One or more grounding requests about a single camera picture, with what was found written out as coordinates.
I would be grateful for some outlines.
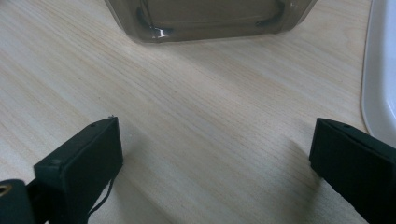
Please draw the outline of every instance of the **table surface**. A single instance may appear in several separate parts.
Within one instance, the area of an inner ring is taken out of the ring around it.
[[[365,223],[308,161],[316,118],[365,130],[370,0],[281,35],[143,45],[103,0],[0,0],[0,179],[120,119],[124,166],[90,223]]]

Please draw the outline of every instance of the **transparent plastic container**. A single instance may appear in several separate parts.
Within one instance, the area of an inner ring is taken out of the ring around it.
[[[143,42],[277,34],[317,0],[106,0],[120,28]]]

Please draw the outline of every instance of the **screw hole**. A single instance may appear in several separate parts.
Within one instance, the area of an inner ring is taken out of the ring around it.
[[[0,197],[6,195],[11,189],[11,185],[0,185]]]

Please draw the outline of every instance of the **light wood grain surface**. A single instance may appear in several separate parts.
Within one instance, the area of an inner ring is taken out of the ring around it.
[[[319,0],[281,35],[142,45],[103,0],[0,0],[0,179],[91,122],[125,158],[90,223],[365,223],[310,169],[316,118],[365,130],[370,0]]]

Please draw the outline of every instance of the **white object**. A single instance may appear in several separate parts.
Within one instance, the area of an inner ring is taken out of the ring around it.
[[[396,0],[373,0],[361,107],[373,137],[396,147]]]

